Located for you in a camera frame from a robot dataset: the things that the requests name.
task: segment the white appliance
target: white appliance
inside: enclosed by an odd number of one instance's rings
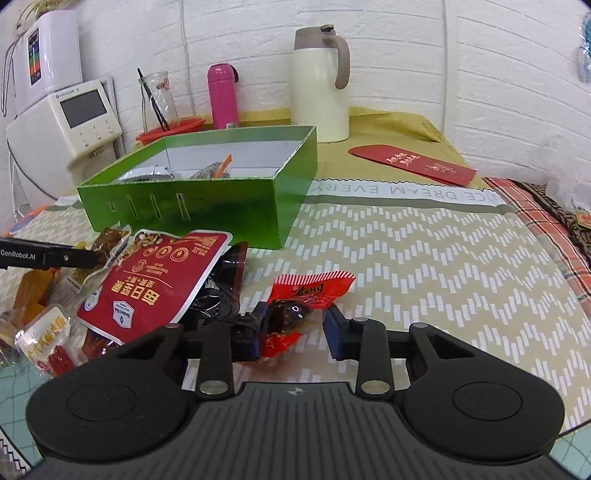
[[[53,203],[45,193],[59,198],[112,164],[121,133],[100,80],[47,95],[19,115],[7,136],[31,208]]]
[[[349,73],[349,46],[334,26],[297,30],[289,79],[291,124],[315,125],[319,143],[349,138]]]
[[[49,93],[82,83],[76,12],[44,14],[17,42],[12,58],[18,115]]]

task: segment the plastic wrapper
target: plastic wrapper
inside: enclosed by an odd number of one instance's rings
[[[50,305],[15,337],[15,344],[41,372],[57,377],[87,361],[79,348],[84,330],[60,305]]]
[[[239,242],[220,257],[183,316],[185,327],[196,328],[199,320],[224,319],[239,313],[247,251],[248,243]]]
[[[232,162],[232,156],[228,155],[226,160],[217,161],[209,164],[207,167],[194,173],[192,179],[229,179],[230,172],[232,171],[230,163]]]
[[[89,280],[101,272],[106,271],[117,259],[117,256],[123,251],[131,227],[125,225],[123,228],[119,224],[105,228],[93,242],[92,250],[99,258],[99,263],[95,268],[76,268],[66,277],[68,285],[76,292],[80,293]]]
[[[10,321],[11,312],[0,315],[0,367],[13,365],[18,361],[18,349],[14,345],[17,329]]]
[[[137,167],[125,172],[118,177],[114,183],[133,183],[136,181],[164,181],[174,180],[177,175],[168,167],[153,166],[153,167]]]
[[[591,213],[591,180],[578,180],[573,189],[575,210]]]
[[[78,317],[118,344],[178,322],[231,239],[227,232],[195,230],[177,237],[140,230]]]
[[[30,270],[22,276],[10,312],[10,321],[17,329],[29,324],[45,309],[58,274],[59,269],[51,268]]]
[[[111,350],[114,350],[119,345],[113,340],[103,337],[102,335],[87,329],[84,342],[80,349],[88,360],[94,360]]]
[[[313,310],[330,307],[354,281],[355,275],[344,271],[277,277],[267,300],[271,316],[263,356],[272,358],[295,344]]]

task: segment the dried meat snack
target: dried meat snack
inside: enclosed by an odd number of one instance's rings
[[[95,239],[90,249],[96,253],[99,263],[95,268],[76,268],[66,277],[68,285],[76,292],[80,293],[82,287],[92,277],[98,273],[107,270],[116,260],[117,255],[125,247],[131,227],[129,225],[123,228],[119,224],[105,228]]]
[[[280,275],[267,300],[271,308],[263,356],[287,350],[301,337],[297,329],[313,310],[324,310],[349,291],[355,275],[344,271],[318,275]]]

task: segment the red wrapper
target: red wrapper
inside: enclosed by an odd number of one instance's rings
[[[297,300],[312,309],[324,310],[347,293],[355,275],[337,271],[317,275],[280,275],[273,283],[267,303],[273,300]]]
[[[343,271],[277,277],[267,300],[271,316],[262,356],[272,358],[294,345],[301,337],[297,328],[312,309],[327,309],[354,281],[355,275]]]
[[[231,240],[227,232],[195,230],[179,238],[141,230],[78,316],[119,344],[176,323]]]

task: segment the orange stick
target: orange stick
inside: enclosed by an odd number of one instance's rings
[[[228,167],[228,165],[232,162],[232,154],[230,153],[227,157],[226,160],[224,160],[222,162],[222,164],[217,168],[216,172],[213,174],[213,178],[214,179],[218,179],[220,178],[223,173],[226,171],[226,168]]]

